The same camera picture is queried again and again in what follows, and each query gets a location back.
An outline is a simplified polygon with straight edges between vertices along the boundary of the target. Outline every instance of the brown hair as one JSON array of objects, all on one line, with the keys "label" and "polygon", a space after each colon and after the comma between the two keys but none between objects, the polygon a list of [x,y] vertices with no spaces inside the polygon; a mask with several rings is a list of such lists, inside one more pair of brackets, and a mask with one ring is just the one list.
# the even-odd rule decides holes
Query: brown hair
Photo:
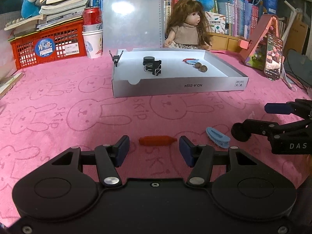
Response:
[{"label": "brown hair", "polygon": [[171,16],[169,17],[166,29],[166,35],[169,36],[171,28],[183,24],[189,14],[198,12],[200,22],[197,25],[199,44],[204,45],[205,42],[210,45],[211,36],[209,35],[209,23],[203,11],[203,6],[198,1],[179,0],[172,8]]}]

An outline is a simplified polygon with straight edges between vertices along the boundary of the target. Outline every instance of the silver bolt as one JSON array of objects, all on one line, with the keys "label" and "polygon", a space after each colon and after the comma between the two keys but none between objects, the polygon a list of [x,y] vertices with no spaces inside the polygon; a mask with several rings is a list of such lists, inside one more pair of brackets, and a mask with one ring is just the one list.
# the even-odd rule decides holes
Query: silver bolt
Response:
[{"label": "silver bolt", "polygon": [[152,187],[159,187],[159,183],[152,183],[151,186]]},{"label": "silver bolt", "polygon": [[193,177],[190,178],[189,182],[193,185],[201,185],[202,183],[205,182],[205,180],[201,177]]},{"label": "silver bolt", "polygon": [[32,233],[32,228],[30,228],[29,226],[24,226],[22,228],[22,231],[25,233],[25,234],[31,234]]},{"label": "silver bolt", "polygon": [[285,226],[280,227],[277,231],[278,234],[286,234],[287,232],[288,232],[288,229]]},{"label": "silver bolt", "polygon": [[117,177],[107,177],[104,179],[104,183],[107,185],[115,185],[119,182]]}]

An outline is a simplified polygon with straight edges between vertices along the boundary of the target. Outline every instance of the doll's face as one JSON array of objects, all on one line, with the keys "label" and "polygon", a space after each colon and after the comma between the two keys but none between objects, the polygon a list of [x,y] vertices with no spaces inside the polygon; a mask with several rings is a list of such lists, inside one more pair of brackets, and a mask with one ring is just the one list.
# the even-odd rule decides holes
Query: doll's face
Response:
[{"label": "doll's face", "polygon": [[199,22],[200,22],[199,12],[193,12],[189,14],[185,20],[185,23],[191,26],[197,26]]}]

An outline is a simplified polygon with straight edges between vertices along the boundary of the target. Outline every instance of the orange bottle-shaped object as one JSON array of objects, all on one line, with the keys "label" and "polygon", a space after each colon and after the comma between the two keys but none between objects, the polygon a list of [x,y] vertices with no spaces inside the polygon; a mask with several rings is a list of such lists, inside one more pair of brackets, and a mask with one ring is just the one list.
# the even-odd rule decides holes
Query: orange bottle-shaped object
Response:
[{"label": "orange bottle-shaped object", "polygon": [[145,136],[138,140],[139,144],[143,146],[166,146],[176,141],[176,138],[168,135]]}]

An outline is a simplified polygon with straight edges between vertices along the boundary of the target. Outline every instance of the phone screen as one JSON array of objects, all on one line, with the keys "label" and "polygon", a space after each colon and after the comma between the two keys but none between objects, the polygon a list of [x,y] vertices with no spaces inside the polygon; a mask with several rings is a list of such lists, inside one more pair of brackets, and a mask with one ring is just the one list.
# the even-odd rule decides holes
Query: phone screen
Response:
[{"label": "phone screen", "polygon": [[268,34],[267,41],[266,65],[264,72],[268,77],[279,79],[283,53],[283,41],[271,34]]}]

